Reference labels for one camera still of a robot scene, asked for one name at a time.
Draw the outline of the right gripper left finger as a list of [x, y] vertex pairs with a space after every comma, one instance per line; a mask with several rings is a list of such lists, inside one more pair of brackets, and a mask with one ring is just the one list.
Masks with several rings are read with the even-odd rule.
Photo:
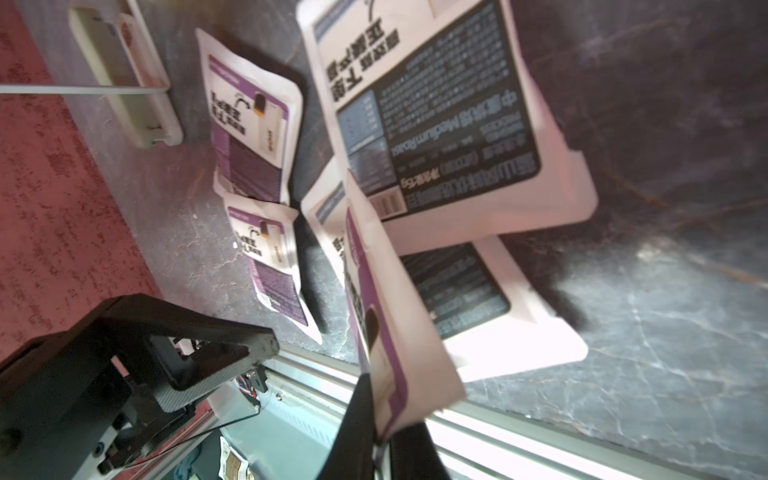
[[221, 385], [277, 355], [273, 330], [135, 294], [1, 363], [1, 475], [111, 479], [181, 432]]

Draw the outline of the purple coffee bag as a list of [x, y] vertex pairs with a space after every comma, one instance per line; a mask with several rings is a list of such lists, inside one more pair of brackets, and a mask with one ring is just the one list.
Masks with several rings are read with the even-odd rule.
[[465, 398], [424, 302], [354, 176], [345, 184], [345, 289], [370, 376], [376, 434], [386, 441]]
[[196, 38], [219, 184], [228, 193], [288, 206], [303, 114], [300, 89], [202, 29]]
[[294, 221], [298, 211], [223, 193], [225, 213], [247, 258], [257, 298], [322, 344], [322, 334], [302, 294]]

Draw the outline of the wooden two-tier shelf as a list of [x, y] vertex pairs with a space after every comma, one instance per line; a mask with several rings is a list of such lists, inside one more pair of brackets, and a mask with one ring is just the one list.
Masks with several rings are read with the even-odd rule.
[[3, 84], [3, 95], [149, 96], [165, 94], [171, 81], [136, 1], [120, 1], [113, 21], [91, 7], [71, 7], [70, 32], [95, 85]]

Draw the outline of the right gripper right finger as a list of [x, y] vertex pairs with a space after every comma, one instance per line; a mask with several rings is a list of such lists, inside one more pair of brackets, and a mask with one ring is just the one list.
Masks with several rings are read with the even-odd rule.
[[319, 479], [448, 479], [423, 422], [377, 437], [368, 374], [359, 377]]

